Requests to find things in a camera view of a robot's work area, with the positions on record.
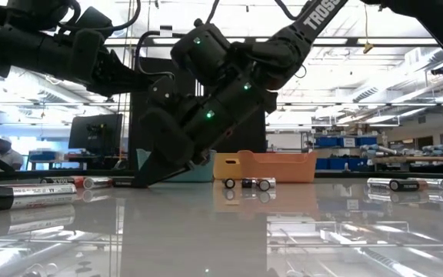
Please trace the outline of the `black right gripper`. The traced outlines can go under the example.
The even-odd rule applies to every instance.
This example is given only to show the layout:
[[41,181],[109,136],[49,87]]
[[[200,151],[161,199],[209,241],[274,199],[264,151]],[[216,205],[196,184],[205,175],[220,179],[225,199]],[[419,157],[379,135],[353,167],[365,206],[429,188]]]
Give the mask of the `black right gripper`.
[[154,148],[136,151],[132,186],[147,188],[189,171],[191,162],[205,162],[209,150],[256,110],[273,112],[277,97],[248,78],[221,83],[206,98],[179,95],[172,80],[161,80],[152,89],[154,105],[141,117]]

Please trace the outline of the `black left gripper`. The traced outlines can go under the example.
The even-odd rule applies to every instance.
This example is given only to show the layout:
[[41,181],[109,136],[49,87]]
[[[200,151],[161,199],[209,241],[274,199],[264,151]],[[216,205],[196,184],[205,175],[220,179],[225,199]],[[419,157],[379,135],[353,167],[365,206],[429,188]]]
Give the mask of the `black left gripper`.
[[103,49],[104,42],[104,36],[91,29],[83,29],[75,33],[71,59],[72,81],[81,85],[90,85],[90,92],[101,96],[147,92],[149,87],[147,83],[152,83],[151,78],[138,69],[131,69],[124,65],[114,50],[111,50],[109,54],[110,75],[114,80],[127,82],[127,84],[96,84],[99,52]]

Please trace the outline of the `black red battery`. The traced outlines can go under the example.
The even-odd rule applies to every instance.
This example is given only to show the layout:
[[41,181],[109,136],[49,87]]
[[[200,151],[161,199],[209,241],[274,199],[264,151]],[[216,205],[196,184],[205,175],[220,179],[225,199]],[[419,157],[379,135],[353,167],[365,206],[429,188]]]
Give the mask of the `black red battery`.
[[45,184],[73,184],[77,189],[83,188],[85,178],[83,176],[46,177],[40,179]]

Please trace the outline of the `orange plastic bin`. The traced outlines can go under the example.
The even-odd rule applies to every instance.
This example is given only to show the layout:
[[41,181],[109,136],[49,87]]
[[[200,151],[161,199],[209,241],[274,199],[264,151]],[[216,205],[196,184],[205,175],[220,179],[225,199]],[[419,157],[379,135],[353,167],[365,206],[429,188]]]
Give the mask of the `orange plastic bin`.
[[277,182],[309,183],[315,178],[316,152],[238,152],[241,174],[247,178],[275,178]]

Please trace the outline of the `silver black Energizer battery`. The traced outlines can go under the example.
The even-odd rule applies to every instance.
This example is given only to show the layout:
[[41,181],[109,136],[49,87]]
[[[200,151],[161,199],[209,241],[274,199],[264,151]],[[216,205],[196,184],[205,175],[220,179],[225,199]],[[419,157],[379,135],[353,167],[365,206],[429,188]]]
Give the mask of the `silver black Energizer battery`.
[[0,211],[64,205],[73,203],[76,197],[73,184],[0,185]]

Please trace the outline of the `teal plastic bin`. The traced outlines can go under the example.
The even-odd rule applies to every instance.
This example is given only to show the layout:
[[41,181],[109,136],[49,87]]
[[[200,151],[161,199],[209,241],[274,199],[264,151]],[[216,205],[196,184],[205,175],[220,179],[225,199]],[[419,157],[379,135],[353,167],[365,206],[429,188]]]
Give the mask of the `teal plastic bin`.
[[[195,165],[194,168],[189,172],[184,172],[175,177],[166,179],[165,182],[182,182],[182,183],[193,183],[193,182],[211,182],[213,179],[213,170],[215,166],[215,150],[211,150],[209,153],[209,161],[205,165]],[[138,168],[140,169],[146,159],[150,156],[150,151],[144,149],[136,149]]]

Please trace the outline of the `black folding screen panel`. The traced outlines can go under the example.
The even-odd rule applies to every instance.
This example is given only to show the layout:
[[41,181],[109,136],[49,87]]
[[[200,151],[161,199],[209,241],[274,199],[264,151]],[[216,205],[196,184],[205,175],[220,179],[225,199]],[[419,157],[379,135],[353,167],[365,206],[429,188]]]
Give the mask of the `black folding screen panel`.
[[[195,79],[178,69],[170,59],[140,58],[140,65],[147,72],[172,72],[175,74],[175,89],[183,95],[195,94]],[[130,126],[128,128],[128,162],[129,168],[138,169],[137,149],[152,150],[153,140],[145,131],[139,119],[151,106],[148,91],[133,92],[130,96]]]
[[208,147],[217,152],[236,153],[240,150],[261,152],[264,143],[263,100],[250,82],[230,85],[217,96],[228,106],[228,115],[216,112],[215,134],[209,137]]

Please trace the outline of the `black computer monitor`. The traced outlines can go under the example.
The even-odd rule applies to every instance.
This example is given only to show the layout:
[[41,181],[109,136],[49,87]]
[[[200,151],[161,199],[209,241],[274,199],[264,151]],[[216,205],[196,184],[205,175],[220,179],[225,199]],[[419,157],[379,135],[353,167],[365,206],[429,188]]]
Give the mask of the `black computer monitor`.
[[75,117],[68,147],[90,152],[113,152],[120,146],[123,114]]

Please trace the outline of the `yellow plastic bin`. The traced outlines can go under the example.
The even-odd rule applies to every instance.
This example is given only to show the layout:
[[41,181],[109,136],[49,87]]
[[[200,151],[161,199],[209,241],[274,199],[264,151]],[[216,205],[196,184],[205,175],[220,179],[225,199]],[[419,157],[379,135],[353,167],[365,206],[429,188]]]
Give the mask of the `yellow plastic bin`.
[[241,164],[237,153],[217,153],[213,169],[215,179],[241,179]]

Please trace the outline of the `blue box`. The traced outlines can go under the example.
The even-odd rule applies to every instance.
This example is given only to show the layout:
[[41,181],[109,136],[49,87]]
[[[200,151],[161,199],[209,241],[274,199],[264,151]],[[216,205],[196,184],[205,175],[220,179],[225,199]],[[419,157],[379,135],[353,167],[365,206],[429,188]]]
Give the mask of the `blue box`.
[[30,162],[53,162],[57,160],[59,153],[52,150],[35,150],[30,151],[28,160]]

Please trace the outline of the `person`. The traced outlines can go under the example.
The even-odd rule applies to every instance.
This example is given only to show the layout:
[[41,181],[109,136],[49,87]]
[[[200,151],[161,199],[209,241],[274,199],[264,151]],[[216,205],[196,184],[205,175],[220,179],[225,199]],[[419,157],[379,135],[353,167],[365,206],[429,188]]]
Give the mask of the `person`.
[[12,148],[12,140],[6,136],[0,137],[0,159],[15,171],[23,165],[23,156]]

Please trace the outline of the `wooden workbench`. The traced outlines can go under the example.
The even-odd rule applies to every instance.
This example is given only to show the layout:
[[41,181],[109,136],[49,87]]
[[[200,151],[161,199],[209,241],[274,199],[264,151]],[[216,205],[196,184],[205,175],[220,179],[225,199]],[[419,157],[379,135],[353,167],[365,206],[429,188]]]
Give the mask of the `wooden workbench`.
[[389,156],[373,158],[374,163],[443,162],[441,156]]

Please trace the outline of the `overhead light bar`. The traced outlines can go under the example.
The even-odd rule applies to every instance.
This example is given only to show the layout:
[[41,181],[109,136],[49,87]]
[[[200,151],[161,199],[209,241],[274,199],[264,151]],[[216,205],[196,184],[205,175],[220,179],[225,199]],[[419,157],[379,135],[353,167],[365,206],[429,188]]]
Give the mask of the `overhead light bar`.
[[[180,38],[148,37],[144,41],[147,47],[172,47]],[[108,38],[105,41],[107,47],[121,47],[136,45],[139,38]],[[228,37],[230,43],[233,42],[265,42],[268,37]],[[389,38],[389,37],[319,37],[315,39],[315,47],[362,47],[366,43],[374,47],[437,47],[438,43],[433,38]]]

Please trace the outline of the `black table frame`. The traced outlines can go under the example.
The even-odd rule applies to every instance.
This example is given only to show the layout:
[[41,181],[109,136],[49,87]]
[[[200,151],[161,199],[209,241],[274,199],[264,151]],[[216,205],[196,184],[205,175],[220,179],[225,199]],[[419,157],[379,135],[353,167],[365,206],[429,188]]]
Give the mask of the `black table frame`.
[[[11,179],[38,179],[42,177],[61,177],[69,175],[92,175],[92,176],[136,176],[137,173],[132,170],[114,171],[114,170],[41,170],[41,171],[0,171],[0,181]],[[422,172],[324,172],[315,173],[315,179],[365,179],[365,178],[386,178],[386,179],[405,179],[405,178],[427,178],[443,179],[440,173],[422,173]]]

